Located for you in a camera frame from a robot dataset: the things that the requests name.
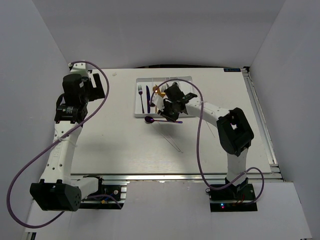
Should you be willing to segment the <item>gold fork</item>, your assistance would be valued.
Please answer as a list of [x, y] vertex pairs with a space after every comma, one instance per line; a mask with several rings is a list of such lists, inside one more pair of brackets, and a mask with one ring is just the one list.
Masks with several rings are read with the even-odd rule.
[[167, 89], [167, 86], [166, 85], [162, 85], [161, 86], [161, 93], [164, 93], [166, 89]]

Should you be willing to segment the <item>gold knife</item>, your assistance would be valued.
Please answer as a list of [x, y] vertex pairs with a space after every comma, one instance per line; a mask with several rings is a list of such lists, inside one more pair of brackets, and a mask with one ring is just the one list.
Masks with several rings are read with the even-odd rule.
[[153, 92], [156, 94], [156, 95], [159, 95], [160, 97], [164, 98], [166, 93], [165, 93], [165, 90], [166, 90], [166, 85], [162, 85], [161, 87], [159, 87], [158, 85], [155, 85], [153, 88], [152, 88]]

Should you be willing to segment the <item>purple iridescent knife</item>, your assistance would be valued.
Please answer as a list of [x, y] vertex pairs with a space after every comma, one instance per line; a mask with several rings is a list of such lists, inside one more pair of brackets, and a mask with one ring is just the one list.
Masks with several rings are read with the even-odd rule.
[[150, 105], [151, 95], [150, 95], [150, 89], [148, 85], [146, 85], [146, 100], [147, 100], [147, 113], [150, 114], [151, 113], [151, 105]]

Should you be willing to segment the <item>purple iridescent spoon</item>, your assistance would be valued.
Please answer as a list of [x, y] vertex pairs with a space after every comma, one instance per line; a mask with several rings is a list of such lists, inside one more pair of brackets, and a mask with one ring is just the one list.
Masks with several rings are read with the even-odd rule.
[[148, 124], [152, 124], [152, 123], [155, 123], [155, 122], [159, 122], [159, 123], [173, 123], [173, 124], [182, 124], [182, 123], [183, 123], [182, 121], [172, 121], [172, 120], [154, 119], [154, 118], [151, 117], [151, 116], [145, 116], [145, 117], [144, 117], [144, 120], [145, 120], [145, 122], [148, 123]]

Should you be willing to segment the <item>purple iridescent fork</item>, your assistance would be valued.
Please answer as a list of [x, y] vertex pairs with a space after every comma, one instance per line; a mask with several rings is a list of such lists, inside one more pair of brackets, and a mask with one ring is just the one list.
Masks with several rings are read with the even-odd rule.
[[140, 96], [141, 111], [142, 111], [142, 114], [144, 114], [145, 109], [144, 109], [144, 104], [143, 104], [143, 88], [141, 85], [138, 85], [137, 89], [138, 89], [138, 94]]

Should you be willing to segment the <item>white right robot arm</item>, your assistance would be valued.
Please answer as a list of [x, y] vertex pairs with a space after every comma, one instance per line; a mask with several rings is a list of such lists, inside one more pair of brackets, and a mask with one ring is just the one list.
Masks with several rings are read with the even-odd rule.
[[242, 109], [228, 110], [205, 102], [200, 94], [184, 94], [175, 82], [165, 91], [162, 101], [154, 99], [158, 114], [168, 121], [176, 121], [180, 114], [199, 118], [217, 128], [221, 147], [227, 154], [226, 195], [236, 200], [248, 184], [246, 160], [254, 139], [253, 130]]

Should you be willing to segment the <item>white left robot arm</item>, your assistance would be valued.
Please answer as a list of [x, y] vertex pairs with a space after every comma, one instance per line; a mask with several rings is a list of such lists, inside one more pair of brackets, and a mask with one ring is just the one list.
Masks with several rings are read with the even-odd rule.
[[99, 74], [93, 77], [71, 73], [63, 77], [63, 94], [56, 102], [54, 138], [57, 143], [38, 183], [32, 183], [30, 194], [43, 211], [77, 211], [89, 195], [99, 200], [106, 187], [98, 176], [71, 180], [71, 168], [83, 120], [89, 102], [105, 97]]

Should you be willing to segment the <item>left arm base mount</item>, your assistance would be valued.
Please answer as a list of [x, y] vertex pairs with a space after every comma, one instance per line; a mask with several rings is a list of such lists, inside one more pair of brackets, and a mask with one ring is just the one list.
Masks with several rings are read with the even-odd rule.
[[80, 203], [80, 209], [87, 210], [120, 210], [125, 203], [127, 194], [126, 183], [100, 185], [99, 190], [91, 193]]

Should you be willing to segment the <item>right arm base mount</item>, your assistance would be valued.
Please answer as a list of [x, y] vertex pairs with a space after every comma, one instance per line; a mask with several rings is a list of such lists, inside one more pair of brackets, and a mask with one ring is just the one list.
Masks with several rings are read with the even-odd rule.
[[210, 211], [212, 213], [258, 211], [257, 203], [250, 203], [256, 198], [252, 184], [248, 184], [244, 189], [236, 194], [234, 194], [229, 188], [222, 190], [212, 190], [207, 188], [205, 192], [209, 196]]

